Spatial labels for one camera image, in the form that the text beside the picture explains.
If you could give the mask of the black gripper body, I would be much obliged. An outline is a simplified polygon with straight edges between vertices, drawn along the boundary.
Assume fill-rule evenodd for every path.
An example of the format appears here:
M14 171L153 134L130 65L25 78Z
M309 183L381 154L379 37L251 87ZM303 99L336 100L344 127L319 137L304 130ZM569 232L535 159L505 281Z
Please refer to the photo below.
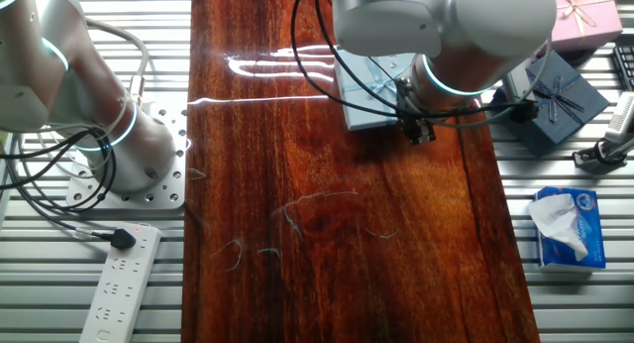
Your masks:
M430 130L432 124L423 118L424 113L418 109L409 95L399 92L396 95L396 113L398 115L398 127L401 130Z

